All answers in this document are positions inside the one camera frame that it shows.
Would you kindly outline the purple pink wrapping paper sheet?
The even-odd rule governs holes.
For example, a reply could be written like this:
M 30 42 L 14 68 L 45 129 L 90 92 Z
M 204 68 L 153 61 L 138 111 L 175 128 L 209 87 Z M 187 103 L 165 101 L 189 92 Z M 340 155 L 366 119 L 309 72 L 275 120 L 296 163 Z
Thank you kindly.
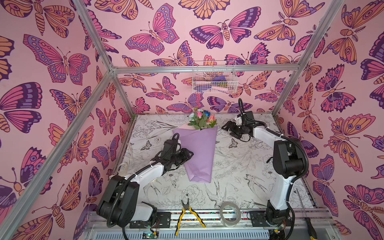
M 211 182 L 217 131 L 217 126 L 203 130 L 173 130 L 173 134 L 180 135 L 182 148 L 194 153 L 184 164 L 190 182 Z

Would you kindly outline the pink orange fake rose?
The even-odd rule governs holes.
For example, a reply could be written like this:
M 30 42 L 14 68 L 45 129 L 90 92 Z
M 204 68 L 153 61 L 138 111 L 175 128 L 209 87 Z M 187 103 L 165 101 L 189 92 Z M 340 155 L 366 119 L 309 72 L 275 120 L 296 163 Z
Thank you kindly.
M 206 123 L 207 123 L 207 125 L 206 125 L 207 128 L 213 128 L 214 126 L 216 126 L 217 125 L 217 121 L 216 121 L 215 116 L 214 115 L 210 115 L 208 117 Z

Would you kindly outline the blue fake rose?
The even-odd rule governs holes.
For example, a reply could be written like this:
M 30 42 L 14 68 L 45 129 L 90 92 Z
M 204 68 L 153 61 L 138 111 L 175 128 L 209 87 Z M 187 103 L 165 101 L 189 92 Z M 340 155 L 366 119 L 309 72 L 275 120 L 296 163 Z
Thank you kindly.
M 208 122 L 210 119 L 211 113 L 208 111 L 203 111 L 203 119 Z

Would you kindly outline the white fake rose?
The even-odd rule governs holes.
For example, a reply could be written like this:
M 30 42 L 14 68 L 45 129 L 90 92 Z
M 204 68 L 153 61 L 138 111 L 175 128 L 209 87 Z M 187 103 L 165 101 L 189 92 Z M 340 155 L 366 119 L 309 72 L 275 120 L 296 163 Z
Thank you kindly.
M 199 129 L 199 117 L 197 115 L 197 113 L 191 113 L 189 115 L 189 123 L 188 123 L 188 126 L 192 126 L 194 127 L 195 129 Z

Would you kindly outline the cream ribbon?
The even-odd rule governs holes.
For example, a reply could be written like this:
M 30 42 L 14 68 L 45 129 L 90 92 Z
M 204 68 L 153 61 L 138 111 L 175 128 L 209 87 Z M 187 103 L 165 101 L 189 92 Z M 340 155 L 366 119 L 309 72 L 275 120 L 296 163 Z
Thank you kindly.
M 116 168 L 117 175 L 126 176 L 130 169 L 130 160 L 133 156 L 133 150 L 131 147 L 131 143 L 127 143 L 124 153 L 121 155 L 121 159 L 119 160 L 119 164 Z

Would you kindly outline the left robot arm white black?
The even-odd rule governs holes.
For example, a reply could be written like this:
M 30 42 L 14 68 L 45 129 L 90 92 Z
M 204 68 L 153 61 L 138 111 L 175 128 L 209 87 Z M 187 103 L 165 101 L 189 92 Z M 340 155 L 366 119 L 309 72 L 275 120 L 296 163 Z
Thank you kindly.
M 132 175 L 115 175 L 99 202 L 96 213 L 107 221 L 107 227 L 121 228 L 137 222 L 151 227 L 157 222 L 158 208 L 145 201 L 144 187 L 169 171 L 177 170 L 194 153 L 182 148 L 180 135 L 174 134 L 148 165 Z

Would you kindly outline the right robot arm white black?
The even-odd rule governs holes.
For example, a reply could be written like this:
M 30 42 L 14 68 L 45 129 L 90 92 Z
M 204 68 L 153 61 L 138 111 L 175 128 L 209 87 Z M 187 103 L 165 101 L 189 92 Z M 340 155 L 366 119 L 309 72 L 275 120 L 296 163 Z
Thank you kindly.
M 309 169 L 308 156 L 299 140 L 285 137 L 271 130 L 266 123 L 254 119 L 252 112 L 246 112 L 242 99 L 238 101 L 240 113 L 234 121 L 228 121 L 222 130 L 241 140 L 244 135 L 258 139 L 273 148 L 272 163 L 278 177 L 272 197 L 266 207 L 266 222 L 277 226 L 287 219 L 294 219 L 289 204 L 294 183 Z

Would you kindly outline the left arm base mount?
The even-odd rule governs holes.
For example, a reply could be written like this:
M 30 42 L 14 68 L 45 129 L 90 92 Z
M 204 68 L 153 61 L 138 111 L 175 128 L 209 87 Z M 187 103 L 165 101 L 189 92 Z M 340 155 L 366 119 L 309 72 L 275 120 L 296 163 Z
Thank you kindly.
M 130 222 L 130 229 L 150 229 L 160 228 L 169 229 L 171 226 L 171 212 L 157 212 L 152 215 L 148 221 L 133 221 Z

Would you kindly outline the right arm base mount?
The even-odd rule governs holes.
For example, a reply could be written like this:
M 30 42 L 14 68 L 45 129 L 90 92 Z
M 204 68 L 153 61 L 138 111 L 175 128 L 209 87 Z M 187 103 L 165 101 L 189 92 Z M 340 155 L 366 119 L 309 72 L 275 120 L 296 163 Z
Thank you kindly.
M 251 221 L 253 227 L 278 228 L 292 226 L 291 216 L 282 215 L 276 218 L 269 218 L 265 209 L 249 211 L 247 212 L 247 218 Z

